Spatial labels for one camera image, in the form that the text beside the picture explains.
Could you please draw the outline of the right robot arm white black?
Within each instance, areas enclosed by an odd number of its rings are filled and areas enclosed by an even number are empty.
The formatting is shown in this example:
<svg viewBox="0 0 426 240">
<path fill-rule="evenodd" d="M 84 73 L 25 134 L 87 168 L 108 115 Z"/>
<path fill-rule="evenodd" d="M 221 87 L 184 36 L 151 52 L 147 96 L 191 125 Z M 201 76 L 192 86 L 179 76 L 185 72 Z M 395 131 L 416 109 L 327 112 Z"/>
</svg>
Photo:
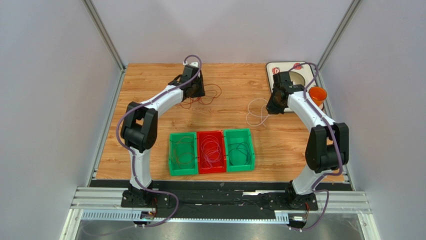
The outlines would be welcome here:
<svg viewBox="0 0 426 240">
<path fill-rule="evenodd" d="M 287 207 L 299 209 L 314 197 L 321 180 L 337 175 L 348 163 L 349 127 L 321 111 L 305 87 L 291 81 L 290 72 L 276 73 L 272 81 L 272 93 L 266 105 L 268 114 L 284 114 L 286 109 L 291 109 L 309 131 L 306 165 L 285 190 Z"/>
</svg>

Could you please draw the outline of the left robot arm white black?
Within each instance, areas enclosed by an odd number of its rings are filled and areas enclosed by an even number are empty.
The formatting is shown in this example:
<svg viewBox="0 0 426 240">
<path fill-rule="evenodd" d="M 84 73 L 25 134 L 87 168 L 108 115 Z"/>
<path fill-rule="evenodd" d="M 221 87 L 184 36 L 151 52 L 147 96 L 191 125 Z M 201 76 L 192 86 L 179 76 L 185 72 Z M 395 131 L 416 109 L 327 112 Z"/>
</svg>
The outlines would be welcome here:
<svg viewBox="0 0 426 240">
<path fill-rule="evenodd" d="M 128 190 L 123 193 L 122 206 L 146 207 L 161 194 L 152 189 L 150 173 L 151 149 L 158 137 L 159 118 L 187 98 L 204 95 L 201 65 L 192 62 L 185 63 L 182 74 L 154 97 L 128 104 L 125 115 L 119 121 L 120 143 L 129 151 L 131 159 L 131 179 Z"/>
</svg>

